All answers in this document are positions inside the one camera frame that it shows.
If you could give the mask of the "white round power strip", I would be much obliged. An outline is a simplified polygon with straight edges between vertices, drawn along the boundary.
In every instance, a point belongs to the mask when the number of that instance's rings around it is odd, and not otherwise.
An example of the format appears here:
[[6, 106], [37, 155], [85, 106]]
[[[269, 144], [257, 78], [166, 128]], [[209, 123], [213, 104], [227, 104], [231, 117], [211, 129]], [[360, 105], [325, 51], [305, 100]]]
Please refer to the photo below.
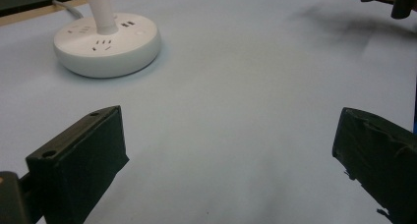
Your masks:
[[112, 11], [109, 0], [88, 0], [92, 15], [61, 28], [54, 52], [71, 72], [107, 79], [135, 73], [161, 50], [161, 36], [150, 19]]

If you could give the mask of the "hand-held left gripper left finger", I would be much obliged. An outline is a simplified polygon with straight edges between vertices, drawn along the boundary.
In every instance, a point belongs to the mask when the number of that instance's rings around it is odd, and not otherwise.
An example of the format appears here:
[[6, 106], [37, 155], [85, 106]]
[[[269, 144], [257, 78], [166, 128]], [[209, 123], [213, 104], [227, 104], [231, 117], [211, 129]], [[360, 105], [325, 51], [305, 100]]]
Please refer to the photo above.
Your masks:
[[83, 224], [127, 164], [122, 112], [89, 113], [26, 158], [47, 224]]

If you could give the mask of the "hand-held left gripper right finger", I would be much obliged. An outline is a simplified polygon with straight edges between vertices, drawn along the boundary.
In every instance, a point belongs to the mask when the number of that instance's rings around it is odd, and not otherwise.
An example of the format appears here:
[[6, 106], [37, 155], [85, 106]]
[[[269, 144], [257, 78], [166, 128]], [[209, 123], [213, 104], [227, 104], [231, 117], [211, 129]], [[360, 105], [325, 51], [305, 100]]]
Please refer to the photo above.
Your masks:
[[345, 107], [332, 156], [392, 224], [417, 224], [417, 135], [378, 115]]

